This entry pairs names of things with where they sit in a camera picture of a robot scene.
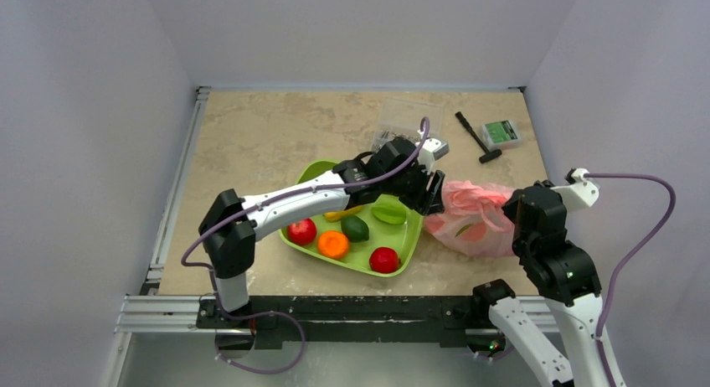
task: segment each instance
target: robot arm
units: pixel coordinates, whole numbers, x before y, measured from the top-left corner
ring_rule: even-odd
[[[488,320],[505,334],[540,385],[574,385],[569,361],[535,325],[504,280],[473,288],[472,299],[477,316]]]
[[[244,197],[239,197],[233,189],[220,193],[199,226],[200,234],[244,207],[259,207],[220,228],[203,243],[214,267],[216,287],[224,308],[228,312],[236,312],[249,303],[245,273],[254,263],[256,242],[289,224],[314,215],[373,203],[381,194],[399,197],[400,202],[422,215],[443,211],[441,186],[444,174],[433,171],[433,166],[449,151],[449,147],[446,142],[434,138],[422,142],[424,145],[417,159],[382,182],[347,186],[389,173],[414,152],[418,143],[395,138],[385,143],[366,162],[363,158],[369,153],[343,161],[310,181],[275,192]],[[316,189],[317,185],[323,184],[343,187]],[[312,186],[313,193],[298,193],[260,207],[260,202],[270,196],[308,186]]]
[[[565,228],[568,210],[590,207],[599,197],[599,189],[584,177],[586,173],[583,169],[570,172],[568,186],[554,187],[543,182],[518,189],[504,205],[503,212],[515,224],[513,252],[520,258],[527,278],[545,298],[558,324],[574,382],[576,385],[608,387],[609,381],[594,339],[594,328],[602,311],[601,285],[594,262],[584,250],[567,240]],[[514,324],[511,328],[509,317],[498,316],[496,306],[489,304],[488,316],[499,328],[511,329],[511,335],[517,339],[514,339],[516,347],[520,343],[533,344],[536,350],[549,351],[546,338],[544,341],[521,338],[520,328],[515,328]],[[615,381],[624,385],[606,332],[601,339]],[[547,360],[542,362],[531,354],[523,357],[536,375],[547,371],[541,369],[548,365]],[[549,380],[539,376],[538,379],[543,385],[567,385],[550,384]]]

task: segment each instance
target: red apple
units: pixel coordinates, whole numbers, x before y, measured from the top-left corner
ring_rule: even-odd
[[[370,256],[370,268],[383,274],[391,274],[399,268],[399,257],[394,249],[378,247]]]
[[[316,238],[316,224],[312,219],[306,218],[290,224],[286,229],[286,233],[291,242],[299,246],[305,246]]]

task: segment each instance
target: orange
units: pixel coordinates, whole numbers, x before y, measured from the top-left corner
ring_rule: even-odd
[[[318,238],[318,252],[333,260],[340,260],[347,254],[350,242],[347,237],[336,230],[327,230]]]

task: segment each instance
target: plastic bag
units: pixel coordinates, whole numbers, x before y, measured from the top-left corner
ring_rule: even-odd
[[[502,206],[514,190],[492,183],[446,182],[441,189],[444,213],[424,218],[424,228],[447,247],[468,256],[513,255],[515,225]]]

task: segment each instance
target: toy fruit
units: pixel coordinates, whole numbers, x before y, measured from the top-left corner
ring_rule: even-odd
[[[370,240],[370,229],[368,225],[355,215],[341,219],[340,229],[351,242]]]
[[[333,260],[340,260],[347,254],[350,242],[347,236],[336,230],[327,230],[318,238],[318,252]]]
[[[345,209],[343,211],[333,211],[331,213],[325,213],[323,217],[326,219],[328,222],[335,222],[338,221],[344,217],[347,217],[348,215],[353,215],[357,214],[360,212],[360,210],[363,209],[362,205],[357,205],[355,207],[352,207],[351,209]]]
[[[407,220],[407,209],[401,205],[375,203],[371,211],[376,219],[387,224],[401,225]]]
[[[316,224],[312,219],[306,218],[290,224],[286,229],[286,233],[291,242],[299,246],[305,246],[316,239]]]
[[[399,257],[394,249],[378,247],[370,256],[370,268],[383,274],[390,274],[399,268]]]

